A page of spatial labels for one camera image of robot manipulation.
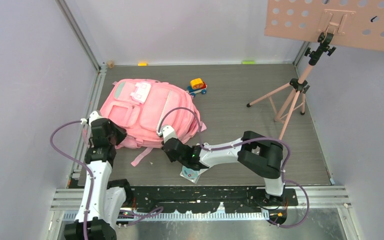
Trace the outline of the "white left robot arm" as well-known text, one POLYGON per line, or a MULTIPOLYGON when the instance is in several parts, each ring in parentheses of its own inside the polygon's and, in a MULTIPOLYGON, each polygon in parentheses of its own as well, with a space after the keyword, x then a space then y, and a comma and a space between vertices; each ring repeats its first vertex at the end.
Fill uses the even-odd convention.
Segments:
POLYGON ((126 179, 109 180, 116 146, 127 131, 97 110, 81 122, 91 130, 83 164, 87 178, 75 220, 65 226, 63 234, 67 240, 115 240, 121 207, 128 207, 134 199, 126 179))

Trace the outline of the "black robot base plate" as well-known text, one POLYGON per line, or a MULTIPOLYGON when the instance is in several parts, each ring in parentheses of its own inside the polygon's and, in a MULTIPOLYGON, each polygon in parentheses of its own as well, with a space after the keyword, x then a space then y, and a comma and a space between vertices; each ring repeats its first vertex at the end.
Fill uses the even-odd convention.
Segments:
POLYGON ((270 197, 263 186, 133 186, 122 204, 128 210, 149 213, 163 207, 164 213, 256 213, 263 209, 282 210, 297 206, 293 188, 281 197, 270 197))

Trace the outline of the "pink student backpack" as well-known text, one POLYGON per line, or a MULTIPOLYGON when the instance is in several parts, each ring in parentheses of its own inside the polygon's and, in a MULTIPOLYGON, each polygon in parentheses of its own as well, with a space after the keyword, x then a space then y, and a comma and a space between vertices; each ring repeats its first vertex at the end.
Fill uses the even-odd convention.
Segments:
POLYGON ((207 128, 189 93, 176 85, 154 79, 114 82, 99 112, 127 131, 126 139, 116 149, 145 148, 131 162, 134 167, 152 149, 162 147, 158 134, 163 126, 172 126, 182 143, 207 128))

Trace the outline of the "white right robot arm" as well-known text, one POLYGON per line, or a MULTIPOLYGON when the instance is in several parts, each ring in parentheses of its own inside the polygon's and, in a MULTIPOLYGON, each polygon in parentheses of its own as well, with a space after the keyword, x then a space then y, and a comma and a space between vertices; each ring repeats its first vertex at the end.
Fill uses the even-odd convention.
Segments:
POLYGON ((291 149, 282 140, 248 130, 230 142, 189 146, 180 141, 170 125, 157 133, 163 138, 162 150, 168 159, 182 164, 180 176, 190 182, 197 183, 200 176, 214 166, 240 163, 263 178, 266 204, 279 205, 284 201, 285 165, 291 149))

